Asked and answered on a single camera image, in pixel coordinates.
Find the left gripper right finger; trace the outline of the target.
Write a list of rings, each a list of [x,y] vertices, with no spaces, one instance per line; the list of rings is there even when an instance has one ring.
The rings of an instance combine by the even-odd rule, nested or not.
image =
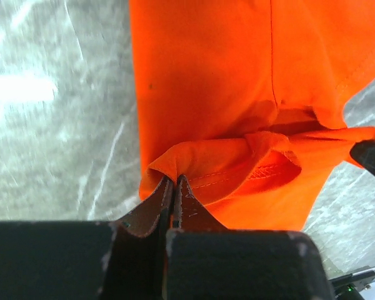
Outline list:
[[[227,231],[194,196],[185,175],[177,179],[172,228],[183,231]]]

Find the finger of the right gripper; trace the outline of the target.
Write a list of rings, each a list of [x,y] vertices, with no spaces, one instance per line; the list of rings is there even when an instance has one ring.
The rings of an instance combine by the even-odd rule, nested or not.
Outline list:
[[[350,156],[375,177],[375,141],[356,143],[350,150]]]

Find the orange polo shirt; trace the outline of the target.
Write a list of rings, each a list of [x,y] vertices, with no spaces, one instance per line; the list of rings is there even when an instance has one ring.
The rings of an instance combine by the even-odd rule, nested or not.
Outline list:
[[[375,1],[131,1],[139,195],[186,176],[231,229],[304,227],[375,127],[346,103],[375,78]]]

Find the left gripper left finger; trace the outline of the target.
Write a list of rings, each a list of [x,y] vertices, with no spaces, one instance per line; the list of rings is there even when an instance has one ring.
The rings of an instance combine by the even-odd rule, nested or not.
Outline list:
[[[117,221],[119,229],[138,238],[151,235],[161,219],[168,218],[173,190],[174,183],[168,177],[163,177],[147,199]]]

